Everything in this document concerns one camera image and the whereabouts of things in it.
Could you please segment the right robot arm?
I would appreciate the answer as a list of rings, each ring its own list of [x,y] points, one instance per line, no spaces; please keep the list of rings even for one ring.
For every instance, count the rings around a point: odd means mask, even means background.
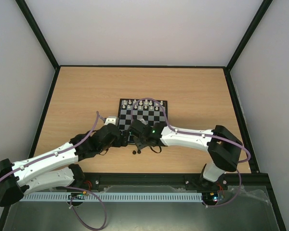
[[[214,129],[192,130],[171,127],[166,122],[153,126],[134,120],[128,128],[139,150],[145,147],[182,146],[207,152],[211,162],[205,164],[195,185],[201,190],[215,190],[225,172],[236,172],[242,142],[224,126]]]

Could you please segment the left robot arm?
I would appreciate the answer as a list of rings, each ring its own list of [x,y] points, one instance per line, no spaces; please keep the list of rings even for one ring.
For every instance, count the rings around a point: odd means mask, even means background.
[[[0,207],[51,187],[78,187],[84,174],[77,164],[111,147],[127,146],[128,133],[108,124],[99,130],[78,134],[60,147],[22,161],[0,161]]]

